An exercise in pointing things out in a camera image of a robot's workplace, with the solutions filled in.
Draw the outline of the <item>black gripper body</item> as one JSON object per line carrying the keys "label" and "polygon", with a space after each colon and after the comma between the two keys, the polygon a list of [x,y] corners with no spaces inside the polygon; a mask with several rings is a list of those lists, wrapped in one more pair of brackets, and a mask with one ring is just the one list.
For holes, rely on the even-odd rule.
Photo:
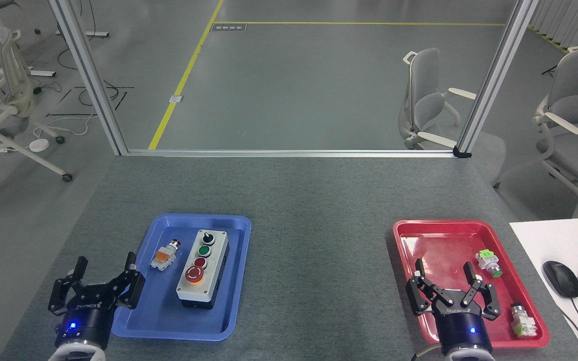
{"label": "black gripper body", "polygon": [[89,343],[106,349],[117,306],[113,296],[83,300],[75,296],[67,303],[58,327],[55,347],[65,343]]}
{"label": "black gripper body", "polygon": [[434,300],[434,317],[442,354],[450,354],[464,348],[492,352],[493,348],[482,316],[493,320],[493,316],[483,313],[481,307],[474,301],[463,308],[458,301],[447,306],[440,299]]}

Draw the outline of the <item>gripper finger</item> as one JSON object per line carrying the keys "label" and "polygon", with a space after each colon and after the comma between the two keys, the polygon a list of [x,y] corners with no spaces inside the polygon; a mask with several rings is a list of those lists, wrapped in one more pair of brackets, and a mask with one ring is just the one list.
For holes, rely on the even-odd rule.
{"label": "gripper finger", "polygon": [[136,258],[134,252],[129,252],[124,271],[101,288],[100,300],[103,309],[126,307],[133,310],[138,306],[146,279],[137,269]]}
{"label": "gripper finger", "polygon": [[73,288],[76,295],[85,298],[85,286],[82,284],[82,277],[85,274],[87,264],[87,258],[79,257],[71,273],[67,274],[64,278],[55,280],[48,305],[48,310],[51,313],[59,316],[66,312],[64,311],[66,307],[66,297],[71,288]]}
{"label": "gripper finger", "polygon": [[495,286],[491,283],[486,283],[475,270],[470,261],[466,261],[463,265],[465,277],[470,283],[470,289],[462,299],[462,307],[470,306],[477,292],[482,294],[485,306],[481,311],[481,316],[487,320],[494,321],[501,315],[500,304],[498,302],[498,295],[496,294]]}
{"label": "gripper finger", "polygon": [[415,269],[415,273],[406,284],[407,297],[414,315],[420,316],[425,313],[435,299],[440,300],[445,306],[453,305],[452,298],[426,277],[421,258],[416,260]]}

